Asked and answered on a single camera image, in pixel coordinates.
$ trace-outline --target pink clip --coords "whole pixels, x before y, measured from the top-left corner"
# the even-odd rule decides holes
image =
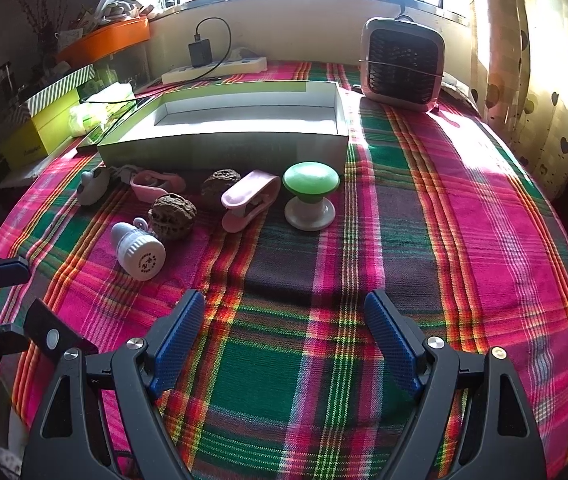
[[[175,173],[157,173],[144,170],[130,178],[130,186],[142,202],[153,203],[168,193],[181,193],[186,189],[184,179]]]
[[[222,205],[228,212],[222,227],[229,233],[244,229],[248,222],[268,208],[278,196],[282,185],[278,176],[265,171],[251,171],[222,195]]]

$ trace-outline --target portable air cooler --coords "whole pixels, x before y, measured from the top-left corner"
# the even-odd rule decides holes
[[[363,94],[381,103],[429,112],[440,95],[444,39],[432,28],[371,18],[362,30]]]

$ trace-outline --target orange container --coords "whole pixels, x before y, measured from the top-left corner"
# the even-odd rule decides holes
[[[148,18],[143,16],[99,28],[66,47],[56,58],[58,63],[65,61],[76,70],[123,48],[150,39]]]

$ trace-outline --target fan grille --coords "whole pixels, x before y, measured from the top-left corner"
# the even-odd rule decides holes
[[[422,72],[437,73],[438,59],[433,41],[378,28],[370,35],[368,86],[376,94],[425,105],[433,96],[436,77]]]

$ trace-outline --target open cardboard box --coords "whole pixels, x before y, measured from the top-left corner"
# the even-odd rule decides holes
[[[334,82],[257,81],[177,90],[147,102],[98,145],[107,166],[263,170],[315,161],[344,174],[349,131]]]

